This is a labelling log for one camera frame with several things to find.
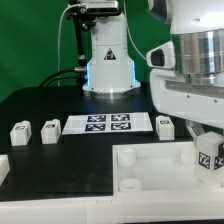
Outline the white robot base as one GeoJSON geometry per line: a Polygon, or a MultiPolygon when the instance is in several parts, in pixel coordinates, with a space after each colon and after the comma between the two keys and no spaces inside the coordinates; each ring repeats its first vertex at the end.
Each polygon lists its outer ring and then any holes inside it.
{"type": "Polygon", "coordinates": [[[119,16],[97,18],[91,29],[92,57],[87,63],[84,95],[98,99],[119,99],[139,90],[135,64],[128,55],[127,21],[119,16]]]}

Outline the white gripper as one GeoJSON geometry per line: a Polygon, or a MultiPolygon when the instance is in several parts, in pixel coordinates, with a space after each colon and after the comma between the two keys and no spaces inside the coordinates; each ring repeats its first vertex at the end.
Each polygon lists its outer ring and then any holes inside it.
{"type": "Polygon", "coordinates": [[[217,85],[193,86],[174,71],[152,71],[150,88],[157,111],[187,120],[186,128],[193,139],[204,133],[201,124],[224,129],[224,78],[221,76],[217,85]]]}

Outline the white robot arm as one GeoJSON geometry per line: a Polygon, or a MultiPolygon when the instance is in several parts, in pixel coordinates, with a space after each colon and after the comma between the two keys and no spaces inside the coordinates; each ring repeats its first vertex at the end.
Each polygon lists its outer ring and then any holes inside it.
{"type": "Polygon", "coordinates": [[[157,111],[183,118],[191,135],[224,129],[224,0],[148,0],[170,40],[147,53],[157,111]]]}

